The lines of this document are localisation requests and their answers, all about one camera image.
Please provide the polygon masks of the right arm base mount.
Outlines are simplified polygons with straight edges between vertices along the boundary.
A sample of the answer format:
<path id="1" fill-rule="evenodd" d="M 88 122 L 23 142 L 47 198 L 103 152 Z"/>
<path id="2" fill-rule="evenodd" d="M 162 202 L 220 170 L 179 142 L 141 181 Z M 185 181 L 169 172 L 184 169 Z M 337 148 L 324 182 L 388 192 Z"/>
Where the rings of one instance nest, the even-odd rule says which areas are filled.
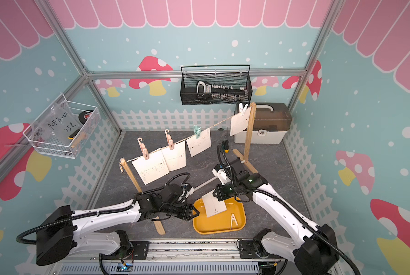
<path id="1" fill-rule="evenodd" d="M 266 252 L 258 241 L 238 239 L 236 246 L 241 259 L 281 259 L 278 255 Z"/>

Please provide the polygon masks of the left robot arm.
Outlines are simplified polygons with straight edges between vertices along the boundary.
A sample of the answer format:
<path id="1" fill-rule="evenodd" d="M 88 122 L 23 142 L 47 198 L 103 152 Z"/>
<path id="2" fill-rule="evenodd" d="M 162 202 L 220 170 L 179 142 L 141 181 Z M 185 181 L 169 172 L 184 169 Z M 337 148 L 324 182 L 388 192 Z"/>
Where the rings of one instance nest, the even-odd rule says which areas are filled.
<path id="1" fill-rule="evenodd" d="M 135 251 L 128 234 L 105 229 L 145 220 L 162 221 L 163 214 L 166 219 L 190 221 L 200 213 L 187 202 L 188 188 L 188 184 L 169 184 L 98 209 L 72 211 L 69 205 L 61 206 L 41 225 L 20 233 L 16 241 L 36 247 L 38 266 L 54 264 L 74 254 L 125 259 Z"/>

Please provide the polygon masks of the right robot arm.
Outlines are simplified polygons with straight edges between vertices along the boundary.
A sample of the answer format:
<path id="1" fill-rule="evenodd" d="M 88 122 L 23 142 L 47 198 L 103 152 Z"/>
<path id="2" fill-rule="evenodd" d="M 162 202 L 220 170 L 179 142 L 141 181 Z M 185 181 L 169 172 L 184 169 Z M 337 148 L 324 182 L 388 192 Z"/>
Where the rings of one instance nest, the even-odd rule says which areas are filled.
<path id="1" fill-rule="evenodd" d="M 213 196 L 217 200 L 235 198 L 239 201 L 247 197 L 288 233 L 289 237 L 285 238 L 271 230 L 263 230 L 256 236 L 261 250 L 292 261 L 302 275 L 326 275 L 340 259 L 354 274 L 360 274 L 356 264 L 338 248 L 336 234 L 329 225 L 319 226 L 298 212 L 262 175 L 250 174 L 239 160 L 220 161 L 218 167 L 224 170 L 228 179 L 216 186 Z"/>

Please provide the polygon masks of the green clothespin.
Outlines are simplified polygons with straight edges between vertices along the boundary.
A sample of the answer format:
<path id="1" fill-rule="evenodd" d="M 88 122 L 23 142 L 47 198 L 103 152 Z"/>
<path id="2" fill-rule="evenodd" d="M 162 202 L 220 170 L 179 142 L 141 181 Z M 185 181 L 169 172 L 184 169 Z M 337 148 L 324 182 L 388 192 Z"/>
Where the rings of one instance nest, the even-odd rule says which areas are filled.
<path id="1" fill-rule="evenodd" d="M 194 125 L 194 134 L 197 139 L 200 138 L 201 132 L 202 132 L 202 128 L 199 127 L 198 125 Z"/>

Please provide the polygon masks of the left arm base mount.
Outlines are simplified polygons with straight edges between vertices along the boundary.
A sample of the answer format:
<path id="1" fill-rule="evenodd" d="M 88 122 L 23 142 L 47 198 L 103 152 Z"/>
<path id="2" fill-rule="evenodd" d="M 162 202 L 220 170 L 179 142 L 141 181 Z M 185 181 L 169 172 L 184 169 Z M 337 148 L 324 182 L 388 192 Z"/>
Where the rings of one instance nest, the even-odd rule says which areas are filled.
<path id="1" fill-rule="evenodd" d="M 129 241 L 111 255 L 101 255 L 103 260 L 146 260 L 149 252 L 149 241 Z"/>

